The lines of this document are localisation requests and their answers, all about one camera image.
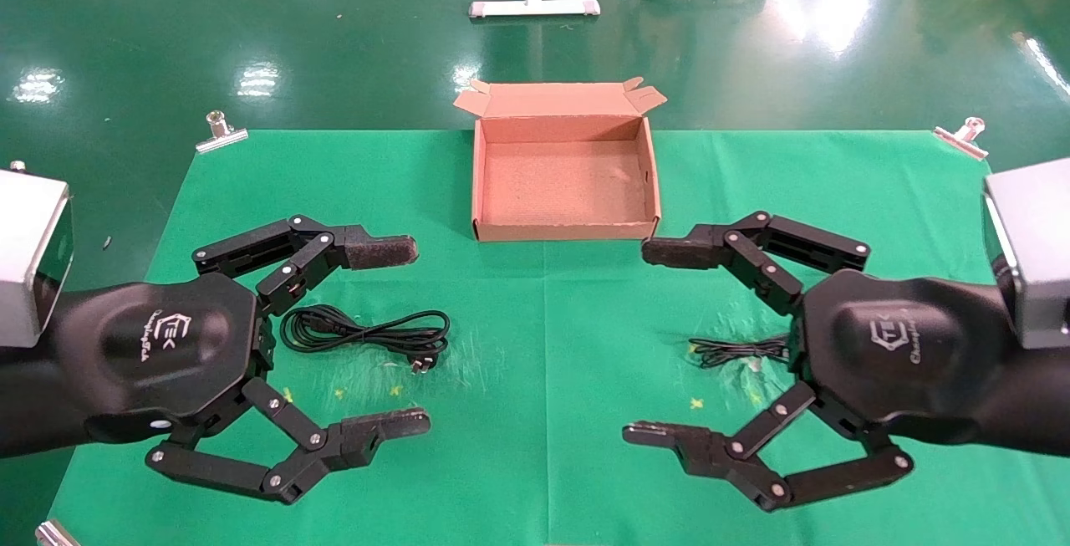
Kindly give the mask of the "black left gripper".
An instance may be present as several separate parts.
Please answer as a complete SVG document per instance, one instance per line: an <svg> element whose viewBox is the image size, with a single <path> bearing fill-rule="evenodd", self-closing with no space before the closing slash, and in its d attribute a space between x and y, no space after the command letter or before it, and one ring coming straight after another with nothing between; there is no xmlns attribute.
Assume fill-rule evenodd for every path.
<svg viewBox="0 0 1070 546"><path fill-rule="evenodd" d="M417 257L412 236L372 237L358 223L328 227L295 215L199 247L192 261L202 276L192 282L65 292L34 347L3 349L1 454L126 444L197 427L175 429L146 466L175 482L294 504L332 472L369 466L386 441L430 431L431 418L417 406L317 427L253 379L273 367L264 314L282 317L335 269L404 267ZM268 267L256 295L231 279ZM294 442L282 462L196 450L247 404Z"/></svg>

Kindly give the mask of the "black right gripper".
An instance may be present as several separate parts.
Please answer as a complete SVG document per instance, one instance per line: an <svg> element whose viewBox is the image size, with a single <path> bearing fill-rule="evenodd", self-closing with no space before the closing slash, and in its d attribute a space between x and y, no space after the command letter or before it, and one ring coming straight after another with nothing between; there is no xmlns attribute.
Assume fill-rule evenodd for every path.
<svg viewBox="0 0 1070 546"><path fill-rule="evenodd" d="M797 310L792 342L809 385L791 386L734 435L635 421L624 427L624 440L672 451L684 473L727 481L765 512L906 477L914 461L887 433L941 446L1066 456L1066 349L1022 347L993 284L878 279L856 272L869 256L863 242L767 212L697 223L679 238L647 238L642 258L648 264L725 268L780 316ZM832 276L802 294L802 282L776 258ZM761 450L806 411L832 420L866 455L776 473Z"/></svg>

